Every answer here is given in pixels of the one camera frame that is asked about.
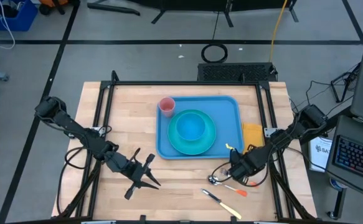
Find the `knife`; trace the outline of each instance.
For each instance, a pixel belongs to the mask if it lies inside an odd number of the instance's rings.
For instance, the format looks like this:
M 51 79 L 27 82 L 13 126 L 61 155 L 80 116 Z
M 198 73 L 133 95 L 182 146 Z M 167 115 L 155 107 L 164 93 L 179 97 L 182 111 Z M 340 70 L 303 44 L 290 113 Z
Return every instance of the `knife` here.
M 234 215 L 235 217 L 237 217 L 238 219 L 241 219 L 242 216 L 241 214 L 239 214 L 237 211 L 235 211 L 234 209 L 226 206 L 223 202 L 221 202 L 220 199 L 218 199 L 216 196 L 214 196 L 212 193 L 208 192 L 207 190 L 205 189 L 201 189 L 201 191 L 208 195 L 209 197 L 211 197 L 212 199 L 214 199 L 217 203 L 219 203 L 221 205 L 221 207 L 223 207 L 224 209 L 226 209 L 227 211 L 229 211 L 229 213 L 231 213 L 232 215 Z

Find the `pink cup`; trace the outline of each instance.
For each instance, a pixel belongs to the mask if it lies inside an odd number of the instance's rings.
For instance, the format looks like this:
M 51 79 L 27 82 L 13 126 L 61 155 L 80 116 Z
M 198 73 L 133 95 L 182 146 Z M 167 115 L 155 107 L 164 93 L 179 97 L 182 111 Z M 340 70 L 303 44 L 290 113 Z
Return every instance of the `pink cup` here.
M 165 97 L 159 102 L 159 109 L 161 109 L 162 114 L 168 118 L 173 116 L 175 107 L 176 102 L 171 97 Z

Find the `yellow cable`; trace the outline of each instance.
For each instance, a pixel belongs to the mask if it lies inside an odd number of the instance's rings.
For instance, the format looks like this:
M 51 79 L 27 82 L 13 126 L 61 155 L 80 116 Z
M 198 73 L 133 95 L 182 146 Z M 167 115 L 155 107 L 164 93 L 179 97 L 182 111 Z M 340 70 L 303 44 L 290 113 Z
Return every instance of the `yellow cable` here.
M 285 6 L 286 6 L 286 2 L 288 2 L 288 0 L 285 0 L 285 2 L 283 3 L 281 13 L 278 16 L 278 20 L 276 22 L 275 29 L 274 29 L 274 32 L 273 32 L 273 39 L 271 40 L 271 52 L 270 52 L 269 62 L 272 62 L 272 60 L 273 60 L 274 40 L 275 40 L 276 30 L 278 29 L 278 25 L 280 24 L 280 21 L 281 21 L 281 18 L 282 18 L 282 14 L 283 14 L 283 11 L 284 11 Z

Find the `gray floor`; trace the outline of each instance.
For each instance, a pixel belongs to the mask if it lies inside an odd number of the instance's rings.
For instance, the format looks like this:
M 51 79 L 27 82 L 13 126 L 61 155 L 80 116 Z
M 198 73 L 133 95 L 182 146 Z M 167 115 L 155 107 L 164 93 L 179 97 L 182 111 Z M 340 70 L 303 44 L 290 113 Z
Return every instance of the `gray floor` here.
M 349 1 L 363 31 L 363 2 Z M 150 22 L 158 11 L 123 1 L 111 4 L 133 7 L 141 17 L 88 9 L 82 2 L 70 33 L 70 40 L 171 40 L 211 39 L 217 14 L 213 12 L 167 12 L 156 25 Z M 38 15 L 29 32 L 15 33 L 17 40 L 61 40 L 72 8 L 64 16 L 54 12 Z M 299 0 L 295 7 L 299 23 L 286 11 L 278 30 L 279 40 L 359 40 L 340 0 Z M 235 25 L 229 28 L 219 16 L 215 39 L 269 40 L 279 10 L 233 12 Z M 0 32 L 0 40 L 9 40 Z M 116 70 L 121 80 L 196 80 L 200 44 L 166 45 L 66 45 L 50 95 L 63 99 L 74 116 L 83 82 L 107 80 Z M 266 62 L 269 45 L 227 45 L 227 62 Z M 11 77 L 0 82 L 0 208 L 30 130 L 59 45 L 17 45 L 0 49 L 0 72 Z M 329 83 L 361 59 L 361 45 L 276 45 L 273 63 L 279 81 L 286 82 L 291 99 L 299 108 L 306 105 L 310 80 Z M 207 57 L 222 52 L 209 49 Z M 309 95 L 327 86 L 314 84 Z M 328 89 L 312 103 L 324 112 L 335 106 Z M 337 113 L 348 103 L 331 114 Z M 7 222 L 49 218 L 58 176 L 68 140 L 62 133 L 40 125 L 31 154 L 19 183 Z M 325 174 L 308 171 L 318 217 L 328 220 L 337 192 Z M 341 222 L 363 223 L 363 195 L 350 190 Z

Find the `orange handle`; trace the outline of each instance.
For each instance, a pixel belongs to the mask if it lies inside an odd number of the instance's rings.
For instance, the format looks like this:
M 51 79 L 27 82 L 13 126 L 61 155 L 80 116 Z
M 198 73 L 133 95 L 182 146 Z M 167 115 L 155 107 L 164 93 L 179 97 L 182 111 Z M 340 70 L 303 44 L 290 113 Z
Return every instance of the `orange handle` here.
M 244 197 L 248 196 L 248 193 L 244 190 L 236 190 L 236 192 Z

